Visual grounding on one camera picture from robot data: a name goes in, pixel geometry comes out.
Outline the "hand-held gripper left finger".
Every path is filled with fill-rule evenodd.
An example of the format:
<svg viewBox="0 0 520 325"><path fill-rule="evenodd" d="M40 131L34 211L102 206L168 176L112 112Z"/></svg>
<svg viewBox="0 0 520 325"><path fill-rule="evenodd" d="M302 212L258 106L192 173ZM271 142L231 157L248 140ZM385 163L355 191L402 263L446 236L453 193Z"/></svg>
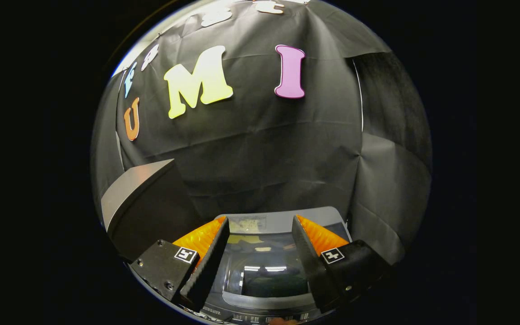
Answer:
<svg viewBox="0 0 520 325"><path fill-rule="evenodd" d="M130 268L165 302L199 312L214 284L229 235L229 220L222 216L175 242L157 240Z"/></svg>

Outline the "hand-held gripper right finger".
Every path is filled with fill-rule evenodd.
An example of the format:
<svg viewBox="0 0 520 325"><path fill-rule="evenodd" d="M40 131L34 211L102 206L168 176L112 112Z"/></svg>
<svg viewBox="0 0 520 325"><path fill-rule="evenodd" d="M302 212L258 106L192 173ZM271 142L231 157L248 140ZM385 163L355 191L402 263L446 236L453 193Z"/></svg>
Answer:
<svg viewBox="0 0 520 325"><path fill-rule="evenodd" d="M326 313L357 300L392 269L366 242L348 242L296 215L292 236L316 307Z"/></svg>

